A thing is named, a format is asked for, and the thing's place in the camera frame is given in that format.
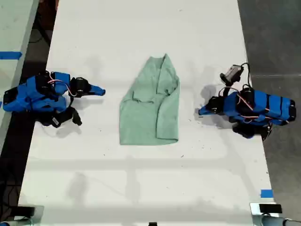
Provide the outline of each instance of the green shirt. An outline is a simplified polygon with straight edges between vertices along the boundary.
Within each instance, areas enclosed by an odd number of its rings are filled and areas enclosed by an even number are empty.
[[[120,104],[121,145],[178,141],[180,81],[167,54],[150,57]]]

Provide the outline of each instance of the table surface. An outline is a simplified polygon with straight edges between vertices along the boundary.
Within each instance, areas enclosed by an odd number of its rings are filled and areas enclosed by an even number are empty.
[[[0,101],[6,90],[20,81],[26,49],[39,0],[0,1],[0,51],[20,51],[19,60],[0,60]],[[0,154],[11,113],[0,108]]]
[[[179,142],[121,146],[122,97],[165,53],[181,81]],[[19,204],[44,206],[42,225],[253,225],[249,203],[273,201],[260,198],[271,189],[261,138],[194,113],[245,61],[236,0],[61,0],[47,69],[107,92],[74,101],[80,127],[36,123]]]

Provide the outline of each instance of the wire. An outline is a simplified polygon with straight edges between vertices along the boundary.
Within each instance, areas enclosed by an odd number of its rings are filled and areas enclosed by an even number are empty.
[[[8,182],[8,177],[6,176],[5,178],[3,178],[4,179],[4,190],[3,190],[3,195],[2,195],[2,199],[0,200],[0,218],[2,217],[2,216],[5,216],[5,214],[11,209],[11,208],[13,208],[14,206],[11,206],[10,205],[10,195],[11,195],[11,193],[13,192],[13,190],[14,190],[14,188],[16,189],[16,195],[17,195],[17,197],[19,197],[19,195],[20,195],[20,193],[19,193],[19,191],[18,191],[18,189],[17,189],[17,187],[18,186],[20,186],[20,185],[18,185],[17,184],[17,178],[16,178],[16,175],[15,175],[15,173],[14,173],[14,171],[13,170],[10,170],[8,167],[7,167],[7,171],[13,176],[13,178],[14,178],[14,185],[8,185],[7,184],[7,182]],[[8,187],[8,186],[12,186],[12,188],[11,188],[11,190],[9,191],[9,193],[8,193],[8,203],[6,203],[6,202],[4,202],[4,195],[5,195],[5,190],[6,190],[6,188]],[[3,212],[3,206],[7,206],[7,209],[5,210],[5,212]],[[6,221],[8,218],[10,217],[10,214],[4,219],[4,221]]]
[[[250,78],[251,78],[251,70],[250,70],[250,65],[249,63],[245,62],[241,65],[241,67],[243,67],[244,65],[247,65],[247,68],[248,68],[248,86],[249,87],[252,87],[251,84],[250,84]]]
[[[239,95],[239,90],[238,89],[235,89],[235,88],[233,88],[233,87],[230,87],[230,86],[226,86],[226,87],[223,87],[219,92],[218,92],[218,95],[220,96],[221,95],[221,91],[223,90],[223,89],[225,89],[225,88],[230,88],[230,89],[233,89],[233,90],[235,90],[235,91],[237,91],[238,93],[237,93],[237,96],[253,111],[253,108],[248,104],[248,102],[245,100],[245,99],[243,99],[240,95]]]
[[[218,92],[218,95],[219,95],[219,96],[221,95],[221,91],[224,90],[225,88],[233,89],[233,90],[235,90],[235,91],[237,91],[237,92],[239,93],[239,90],[238,90],[238,89],[235,89],[235,88],[233,88],[233,87],[231,87],[231,86],[225,86],[225,87],[223,87],[223,88]]]
[[[70,90],[70,87],[68,86],[68,84],[67,84],[66,82],[64,82],[64,81],[62,81],[62,80],[59,80],[59,79],[52,79],[52,80],[50,80],[48,83],[53,84],[53,83],[56,82],[56,81],[59,81],[59,82],[64,83],[64,84],[66,85],[66,87],[67,87],[69,93],[70,93],[73,97],[76,97],[76,94],[75,94],[75,95],[72,94],[72,92],[71,92],[71,90]]]
[[[36,41],[30,41],[29,43],[37,43],[37,42],[41,41],[42,38],[43,38],[43,37],[41,36],[38,40],[36,40]]]

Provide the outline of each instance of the cloth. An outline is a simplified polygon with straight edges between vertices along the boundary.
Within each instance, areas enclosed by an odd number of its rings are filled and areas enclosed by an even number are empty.
[[[121,145],[178,141],[180,81],[167,54],[150,57],[120,104]]]

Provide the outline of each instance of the black cable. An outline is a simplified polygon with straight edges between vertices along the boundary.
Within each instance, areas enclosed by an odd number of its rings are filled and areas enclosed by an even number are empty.
[[[9,170],[8,167],[6,168],[6,170],[7,170],[8,173],[10,173],[10,174],[13,176],[13,178],[14,178],[14,183],[15,183],[15,184],[14,184],[14,185],[8,185],[8,176],[6,176],[5,178],[3,178],[3,179],[4,179],[4,187],[3,187],[2,199],[0,200],[0,218],[1,218],[2,216],[5,216],[5,214],[6,214],[11,208],[14,207],[14,206],[11,206],[11,205],[10,205],[10,195],[11,195],[11,193],[13,192],[14,189],[15,189],[15,191],[16,191],[17,197],[19,196],[19,191],[18,191],[17,187],[20,186],[20,185],[17,185],[17,178],[16,178],[16,175],[15,175],[14,171],[13,171],[13,170]],[[8,186],[11,186],[12,188],[11,188],[11,190],[10,190],[9,193],[8,193],[8,203],[6,203],[6,202],[4,202],[4,195],[5,195],[5,190],[6,190],[6,188],[7,188]]]
[[[42,38],[43,38],[43,36],[41,36],[38,40],[36,40],[36,41],[30,41],[29,43],[37,43],[37,42],[41,41]]]
[[[249,63],[243,63],[242,65],[241,65],[241,67],[243,67],[244,65],[247,65],[247,68],[248,68],[248,85],[249,85],[249,87],[252,87],[251,86],[251,84],[250,84],[250,78],[251,78],[251,70],[250,70],[250,65],[249,65]]]

